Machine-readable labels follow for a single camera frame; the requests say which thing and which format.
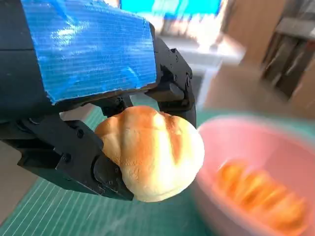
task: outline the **wall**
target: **wall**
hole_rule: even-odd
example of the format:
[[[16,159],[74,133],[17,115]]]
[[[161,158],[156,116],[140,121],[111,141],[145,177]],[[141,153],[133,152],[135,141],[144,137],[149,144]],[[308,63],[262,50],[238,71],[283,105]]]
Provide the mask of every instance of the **wall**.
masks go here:
[[[243,62],[260,65],[287,0],[234,0],[226,33],[246,47]]]

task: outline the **blue duct tape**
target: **blue duct tape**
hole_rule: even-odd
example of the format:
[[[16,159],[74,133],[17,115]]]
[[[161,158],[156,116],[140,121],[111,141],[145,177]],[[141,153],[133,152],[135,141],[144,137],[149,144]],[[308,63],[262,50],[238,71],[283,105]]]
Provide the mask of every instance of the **blue duct tape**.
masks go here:
[[[22,0],[51,102],[156,81],[149,22],[95,0]]]

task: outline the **orange food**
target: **orange food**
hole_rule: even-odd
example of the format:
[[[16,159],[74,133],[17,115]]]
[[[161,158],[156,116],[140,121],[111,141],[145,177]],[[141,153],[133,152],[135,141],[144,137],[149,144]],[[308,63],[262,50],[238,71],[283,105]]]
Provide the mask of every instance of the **orange food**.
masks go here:
[[[245,169],[246,165],[239,161],[226,163],[219,169],[219,186],[229,197],[234,197],[237,185],[240,182]]]
[[[247,171],[241,161],[225,163],[218,171],[221,191],[248,214],[284,235],[301,234],[309,217],[308,205],[264,171]]]

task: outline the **pink bowl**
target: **pink bowl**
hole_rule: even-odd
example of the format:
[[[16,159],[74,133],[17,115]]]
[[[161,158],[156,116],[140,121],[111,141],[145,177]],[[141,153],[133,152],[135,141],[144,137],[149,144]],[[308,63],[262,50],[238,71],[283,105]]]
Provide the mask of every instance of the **pink bowl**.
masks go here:
[[[220,236],[279,236],[223,200],[214,183],[218,168],[229,159],[246,160],[252,168],[266,170],[279,183],[305,197],[314,211],[315,149],[298,135],[253,118],[218,117],[198,131],[205,145],[205,160],[193,187],[197,206]],[[301,234],[315,235],[315,219]]]

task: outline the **golden brown crust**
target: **golden brown crust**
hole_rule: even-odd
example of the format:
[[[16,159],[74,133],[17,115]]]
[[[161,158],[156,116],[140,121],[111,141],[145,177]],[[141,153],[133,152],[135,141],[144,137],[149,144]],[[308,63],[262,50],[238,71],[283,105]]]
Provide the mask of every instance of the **golden brown crust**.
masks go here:
[[[146,202],[186,188],[204,158],[202,139],[189,122],[147,106],[125,109],[95,133],[103,152],[121,167],[126,186]]]

